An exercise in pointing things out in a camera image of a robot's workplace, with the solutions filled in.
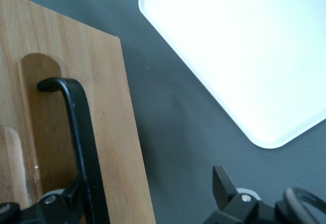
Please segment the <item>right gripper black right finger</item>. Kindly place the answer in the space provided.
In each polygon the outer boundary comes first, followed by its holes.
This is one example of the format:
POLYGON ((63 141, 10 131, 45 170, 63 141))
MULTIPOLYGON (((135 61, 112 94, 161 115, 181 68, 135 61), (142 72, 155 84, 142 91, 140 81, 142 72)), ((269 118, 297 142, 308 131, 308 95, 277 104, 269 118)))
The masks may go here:
POLYGON ((218 209, 205 223, 277 223, 275 209, 254 191, 236 188, 222 166, 213 167, 212 192, 218 209))

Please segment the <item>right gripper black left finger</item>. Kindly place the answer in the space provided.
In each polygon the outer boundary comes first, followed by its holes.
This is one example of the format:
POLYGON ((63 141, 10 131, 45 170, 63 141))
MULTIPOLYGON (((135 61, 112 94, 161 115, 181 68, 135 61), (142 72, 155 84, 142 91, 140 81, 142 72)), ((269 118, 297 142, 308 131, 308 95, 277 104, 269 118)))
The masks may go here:
POLYGON ((79 180, 45 194, 22 210, 20 223, 86 223, 79 180))

